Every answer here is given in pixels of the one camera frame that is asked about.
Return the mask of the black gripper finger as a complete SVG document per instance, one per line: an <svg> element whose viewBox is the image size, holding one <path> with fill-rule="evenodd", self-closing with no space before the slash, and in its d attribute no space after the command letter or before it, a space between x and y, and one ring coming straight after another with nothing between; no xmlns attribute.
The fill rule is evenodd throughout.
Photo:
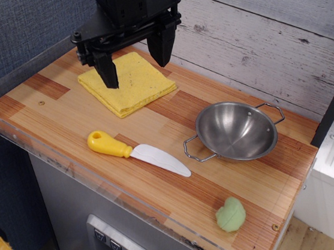
<svg viewBox="0 0 334 250"><path fill-rule="evenodd" d="M104 52L93 52L94 66L107 88L118 89L119 82L112 55Z"/></svg>
<svg viewBox="0 0 334 250"><path fill-rule="evenodd" d="M160 67L165 67L170 62L175 35L175 28L164 28L146 39L148 51Z"/></svg>

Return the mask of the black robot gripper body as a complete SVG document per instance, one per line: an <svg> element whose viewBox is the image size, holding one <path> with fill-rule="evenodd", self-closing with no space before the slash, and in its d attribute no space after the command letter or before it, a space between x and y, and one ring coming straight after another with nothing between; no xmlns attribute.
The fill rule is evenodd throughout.
<svg viewBox="0 0 334 250"><path fill-rule="evenodd" d="M93 52L112 54L164 28L177 29L181 0L95 0L94 15L71 36L79 61L94 65Z"/></svg>

